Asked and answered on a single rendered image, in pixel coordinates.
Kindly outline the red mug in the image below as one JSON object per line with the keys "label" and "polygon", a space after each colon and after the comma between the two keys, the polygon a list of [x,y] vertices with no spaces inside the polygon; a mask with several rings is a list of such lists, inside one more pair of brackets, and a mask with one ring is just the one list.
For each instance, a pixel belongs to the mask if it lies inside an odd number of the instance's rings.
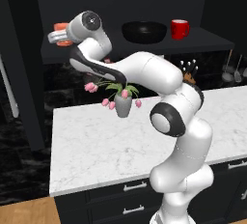
{"label": "red mug", "polygon": [[183,19],[173,19],[170,28],[172,39],[177,41],[187,37],[190,31],[189,22]]}

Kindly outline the black fridge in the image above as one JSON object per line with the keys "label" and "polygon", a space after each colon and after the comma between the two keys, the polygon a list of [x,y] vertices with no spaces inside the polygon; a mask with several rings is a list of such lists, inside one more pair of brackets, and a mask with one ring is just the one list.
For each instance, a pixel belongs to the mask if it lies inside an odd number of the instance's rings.
{"label": "black fridge", "polygon": [[38,0],[0,0],[0,55],[33,151],[44,147],[42,39]]}

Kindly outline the black drawer front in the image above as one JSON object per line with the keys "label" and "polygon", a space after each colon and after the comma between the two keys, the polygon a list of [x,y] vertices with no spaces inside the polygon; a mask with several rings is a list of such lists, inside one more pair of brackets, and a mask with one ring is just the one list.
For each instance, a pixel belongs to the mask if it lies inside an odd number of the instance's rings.
{"label": "black drawer front", "polygon": [[[146,182],[147,187],[130,190],[126,192],[123,191],[125,184],[128,186],[132,186],[132,185],[140,184],[141,182]],[[150,180],[148,178],[132,181],[132,182],[122,182],[118,184],[91,189],[87,193],[87,200],[89,203],[93,203],[105,199],[112,199],[115,197],[125,196],[128,194],[136,194],[139,192],[143,192],[145,190],[151,190]]]}
{"label": "black drawer front", "polygon": [[[151,216],[159,209],[162,201],[160,194],[145,193],[104,201],[91,207],[92,224],[149,224]],[[123,215],[123,210],[136,209],[140,205],[143,211]]]}
{"label": "black drawer front", "polygon": [[241,159],[237,159],[237,160],[232,160],[232,161],[226,161],[223,163],[217,163],[217,164],[211,164],[210,167],[213,171],[213,173],[215,175],[227,175],[227,174],[234,174],[234,173],[242,173],[242,172],[247,172],[247,166],[245,167],[239,167],[239,168],[235,168],[232,170],[228,169],[228,164],[238,164],[240,163],[242,160],[247,161],[247,157],[245,158],[241,158]]}

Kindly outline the black open wall cabinet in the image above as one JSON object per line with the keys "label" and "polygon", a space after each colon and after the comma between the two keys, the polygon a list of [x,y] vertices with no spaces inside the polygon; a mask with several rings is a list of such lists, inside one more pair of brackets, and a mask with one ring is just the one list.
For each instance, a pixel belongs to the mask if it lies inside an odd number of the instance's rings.
{"label": "black open wall cabinet", "polygon": [[[38,0],[44,37],[41,45],[42,60],[48,64],[62,62],[76,47],[50,43],[47,35],[54,31],[54,24],[71,22],[77,15],[92,11],[102,22],[102,28],[112,43],[111,52],[105,57],[120,59],[138,51],[153,54],[187,53],[223,50],[233,43],[200,26],[205,0]],[[171,39],[167,32],[162,42],[139,44],[127,41],[122,26],[128,21],[155,21],[168,26],[172,19],[189,22],[192,31],[180,41]]]}

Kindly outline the brown knife block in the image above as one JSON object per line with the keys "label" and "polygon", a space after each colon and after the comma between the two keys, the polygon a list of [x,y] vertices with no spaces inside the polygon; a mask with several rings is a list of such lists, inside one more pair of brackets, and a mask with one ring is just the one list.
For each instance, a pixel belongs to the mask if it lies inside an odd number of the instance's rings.
{"label": "brown knife block", "polygon": [[189,83],[195,84],[195,75],[199,69],[196,65],[197,61],[193,59],[192,61],[188,61],[184,63],[183,61],[179,62],[179,69],[182,71],[183,79]]}

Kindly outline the orange glass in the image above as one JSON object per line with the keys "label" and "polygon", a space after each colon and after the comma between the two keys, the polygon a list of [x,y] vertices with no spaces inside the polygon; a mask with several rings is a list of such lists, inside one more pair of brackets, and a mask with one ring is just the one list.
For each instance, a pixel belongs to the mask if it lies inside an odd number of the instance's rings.
{"label": "orange glass", "polygon": [[[68,26],[67,22],[60,22],[54,24],[54,31],[60,31],[66,29]],[[73,44],[72,41],[58,41],[56,42],[58,46],[70,46]]]}

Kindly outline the black cupboard door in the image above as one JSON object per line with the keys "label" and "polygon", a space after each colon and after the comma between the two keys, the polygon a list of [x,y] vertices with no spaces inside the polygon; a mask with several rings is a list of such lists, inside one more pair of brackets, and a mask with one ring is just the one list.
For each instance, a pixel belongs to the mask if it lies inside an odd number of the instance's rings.
{"label": "black cupboard door", "polygon": [[247,172],[241,174],[240,183],[231,201],[226,219],[229,223],[247,219],[247,198],[241,200],[241,193],[247,190]]}

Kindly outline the black bowl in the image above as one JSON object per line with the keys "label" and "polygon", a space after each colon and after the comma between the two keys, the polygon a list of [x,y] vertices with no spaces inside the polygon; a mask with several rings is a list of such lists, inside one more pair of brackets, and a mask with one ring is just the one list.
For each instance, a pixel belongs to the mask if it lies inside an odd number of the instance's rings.
{"label": "black bowl", "polygon": [[122,33],[129,42],[152,44],[163,41],[167,26],[154,21],[131,21],[122,26]]}

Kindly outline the grey hanging spoon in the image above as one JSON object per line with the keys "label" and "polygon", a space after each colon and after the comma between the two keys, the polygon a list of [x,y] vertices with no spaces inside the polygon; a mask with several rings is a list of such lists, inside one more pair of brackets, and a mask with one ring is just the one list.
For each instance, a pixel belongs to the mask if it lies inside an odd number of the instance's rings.
{"label": "grey hanging spoon", "polygon": [[239,57],[239,60],[238,60],[236,69],[235,69],[234,74],[233,74],[234,81],[235,81],[236,83],[240,83],[240,82],[241,82],[241,74],[240,74],[240,72],[239,72],[239,70],[238,70],[239,65],[240,65],[240,62],[241,62],[241,59],[242,59],[242,54],[241,54],[240,57]]}

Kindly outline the grey hanging ladle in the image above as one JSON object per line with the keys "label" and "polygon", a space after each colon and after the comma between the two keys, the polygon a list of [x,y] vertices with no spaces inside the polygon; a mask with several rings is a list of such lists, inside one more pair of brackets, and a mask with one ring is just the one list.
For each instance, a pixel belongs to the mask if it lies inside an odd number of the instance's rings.
{"label": "grey hanging ladle", "polygon": [[233,80],[233,76],[227,72],[227,69],[228,69],[228,65],[229,65],[229,62],[230,62],[230,59],[232,57],[232,54],[233,54],[233,51],[230,50],[230,53],[229,53],[229,57],[228,57],[228,60],[227,60],[227,64],[225,66],[225,70],[224,72],[222,73],[222,79],[225,81],[225,82],[231,82]]}

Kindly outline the grey vase with pink tulips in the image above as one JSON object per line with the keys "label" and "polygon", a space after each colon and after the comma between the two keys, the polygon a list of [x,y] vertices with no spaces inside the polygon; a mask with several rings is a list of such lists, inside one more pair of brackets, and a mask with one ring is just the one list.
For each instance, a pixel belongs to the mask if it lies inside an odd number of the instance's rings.
{"label": "grey vase with pink tulips", "polygon": [[105,87],[105,90],[115,90],[109,98],[104,98],[102,106],[110,110],[116,110],[119,118],[126,118],[129,115],[132,106],[132,97],[136,97],[135,105],[140,108],[142,101],[139,100],[139,91],[136,87],[129,84],[113,83],[110,81],[89,82],[84,86],[84,90],[89,93],[95,93],[99,87]]}

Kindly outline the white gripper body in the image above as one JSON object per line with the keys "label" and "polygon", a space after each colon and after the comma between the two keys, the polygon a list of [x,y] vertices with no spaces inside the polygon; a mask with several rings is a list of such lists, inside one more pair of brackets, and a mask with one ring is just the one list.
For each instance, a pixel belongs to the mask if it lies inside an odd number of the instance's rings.
{"label": "white gripper body", "polygon": [[56,30],[47,35],[48,41],[50,43],[67,41],[69,38],[67,36],[66,30]]}

